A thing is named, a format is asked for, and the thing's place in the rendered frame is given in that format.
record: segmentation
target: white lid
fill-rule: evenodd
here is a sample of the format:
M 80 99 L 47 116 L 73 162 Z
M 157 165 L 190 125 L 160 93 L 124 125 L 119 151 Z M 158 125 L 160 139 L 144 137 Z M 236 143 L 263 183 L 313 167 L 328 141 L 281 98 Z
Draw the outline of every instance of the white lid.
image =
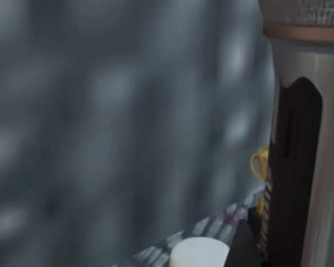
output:
M 229 247 L 213 238 L 188 238 L 171 252 L 169 267 L 223 267 Z

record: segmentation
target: black slot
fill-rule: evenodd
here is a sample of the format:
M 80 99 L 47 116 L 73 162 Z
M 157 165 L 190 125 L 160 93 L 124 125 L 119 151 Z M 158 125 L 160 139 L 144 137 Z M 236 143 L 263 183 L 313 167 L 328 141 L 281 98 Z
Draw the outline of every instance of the black slot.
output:
M 292 134 L 294 128 L 294 112 L 290 112 L 287 117 L 286 139 L 284 141 L 283 157 L 288 158 L 291 153 Z

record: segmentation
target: yellow mug handle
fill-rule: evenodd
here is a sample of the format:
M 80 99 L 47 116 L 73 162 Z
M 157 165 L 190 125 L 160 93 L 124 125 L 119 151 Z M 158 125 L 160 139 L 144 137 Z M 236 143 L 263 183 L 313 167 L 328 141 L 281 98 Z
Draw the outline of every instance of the yellow mug handle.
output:
M 252 155 L 251 160 L 250 160 L 250 165 L 251 165 L 251 171 L 252 173 L 259 178 L 261 181 L 264 182 L 264 178 L 261 177 L 261 174 L 259 172 L 256 171 L 255 167 L 254 167 L 254 161 L 258 160 L 260 162 L 259 159 L 259 155 L 257 153 L 255 153 L 254 155 Z

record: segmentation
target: gray curtain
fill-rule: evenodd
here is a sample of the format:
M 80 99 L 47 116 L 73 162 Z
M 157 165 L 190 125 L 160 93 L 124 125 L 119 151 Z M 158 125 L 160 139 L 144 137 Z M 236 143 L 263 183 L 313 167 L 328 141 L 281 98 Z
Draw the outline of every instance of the gray curtain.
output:
M 0 266 L 110 266 L 261 188 L 256 0 L 0 0 Z

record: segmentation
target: table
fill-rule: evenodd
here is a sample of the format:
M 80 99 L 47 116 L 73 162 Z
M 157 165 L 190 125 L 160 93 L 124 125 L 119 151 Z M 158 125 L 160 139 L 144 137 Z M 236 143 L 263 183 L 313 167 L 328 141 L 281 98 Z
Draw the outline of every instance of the table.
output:
M 220 214 L 207 217 L 113 267 L 168 267 L 172 248 L 178 242 L 195 236 L 215 238 L 230 246 L 239 220 L 247 218 L 248 208 L 256 206 L 261 194 L 261 191 L 257 192 L 231 205 Z

